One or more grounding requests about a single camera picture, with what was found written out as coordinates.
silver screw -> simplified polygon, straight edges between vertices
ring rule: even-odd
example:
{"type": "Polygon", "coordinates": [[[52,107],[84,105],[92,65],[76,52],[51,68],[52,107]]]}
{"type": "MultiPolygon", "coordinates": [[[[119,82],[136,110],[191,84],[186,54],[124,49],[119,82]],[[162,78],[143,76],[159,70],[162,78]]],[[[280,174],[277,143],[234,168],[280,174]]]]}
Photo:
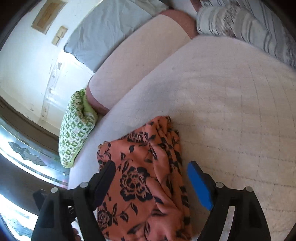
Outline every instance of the silver screw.
{"type": "Polygon", "coordinates": [[[51,193],[56,193],[57,191],[58,191],[57,188],[52,188],[52,189],[50,190],[51,193]]]}
{"type": "Polygon", "coordinates": [[[80,184],[80,187],[81,187],[81,188],[86,188],[88,185],[89,185],[89,184],[88,184],[87,182],[82,182],[82,183],[80,184]]]}
{"type": "Polygon", "coordinates": [[[224,184],[223,184],[223,183],[220,183],[220,182],[218,182],[218,183],[216,183],[216,187],[217,187],[217,188],[222,188],[222,187],[224,187],[224,184]]]}
{"type": "Polygon", "coordinates": [[[250,186],[247,186],[247,187],[246,187],[246,190],[247,190],[248,192],[252,192],[252,191],[253,191],[253,188],[251,188],[250,186]]]}

folded orange fabric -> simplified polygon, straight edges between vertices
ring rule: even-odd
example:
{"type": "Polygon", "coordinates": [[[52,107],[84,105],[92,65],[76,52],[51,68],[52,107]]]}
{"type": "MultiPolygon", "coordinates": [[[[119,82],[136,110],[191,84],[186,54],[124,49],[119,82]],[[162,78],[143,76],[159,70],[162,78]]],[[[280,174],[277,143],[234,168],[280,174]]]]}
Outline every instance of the folded orange fabric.
{"type": "Polygon", "coordinates": [[[156,117],[97,153],[116,174],[97,220],[109,240],[190,240],[189,204],[180,171],[181,147],[170,117],[156,117]]]}

blue gripper pad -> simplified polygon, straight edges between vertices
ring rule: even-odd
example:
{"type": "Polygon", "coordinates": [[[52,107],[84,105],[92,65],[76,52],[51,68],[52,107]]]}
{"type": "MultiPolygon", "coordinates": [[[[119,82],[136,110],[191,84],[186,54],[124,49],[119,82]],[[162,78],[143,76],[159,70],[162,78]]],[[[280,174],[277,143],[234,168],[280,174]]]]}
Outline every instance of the blue gripper pad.
{"type": "Polygon", "coordinates": [[[195,161],[191,161],[188,164],[187,174],[201,205],[211,211],[214,206],[212,200],[212,195],[215,191],[213,186],[215,185],[214,180],[209,174],[205,174],[195,161]]]}

white bedspread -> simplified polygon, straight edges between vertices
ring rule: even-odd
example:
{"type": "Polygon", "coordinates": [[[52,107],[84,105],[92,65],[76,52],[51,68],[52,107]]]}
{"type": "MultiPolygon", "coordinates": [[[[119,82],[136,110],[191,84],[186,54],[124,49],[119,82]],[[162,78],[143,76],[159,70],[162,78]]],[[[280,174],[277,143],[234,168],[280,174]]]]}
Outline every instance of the white bedspread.
{"type": "MultiPolygon", "coordinates": [[[[184,169],[196,160],[229,188],[253,187],[272,240],[284,240],[296,221],[295,72],[239,40],[196,37],[98,123],[70,171],[69,188],[97,172],[99,144],[158,115],[170,115],[180,132],[184,169]]],[[[208,212],[184,178],[197,237],[208,212]]],[[[221,240],[227,240],[229,222],[221,240]]]]}

green patterned cloth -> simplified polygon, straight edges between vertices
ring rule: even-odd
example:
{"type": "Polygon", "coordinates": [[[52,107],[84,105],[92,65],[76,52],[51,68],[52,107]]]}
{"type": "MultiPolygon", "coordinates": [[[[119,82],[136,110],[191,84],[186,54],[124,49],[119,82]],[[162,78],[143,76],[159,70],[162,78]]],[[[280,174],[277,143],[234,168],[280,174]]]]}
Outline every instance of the green patterned cloth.
{"type": "Polygon", "coordinates": [[[64,167],[73,166],[97,120],[97,113],[86,100],[85,89],[76,91],[67,106],[59,134],[59,155],[64,167]]]}

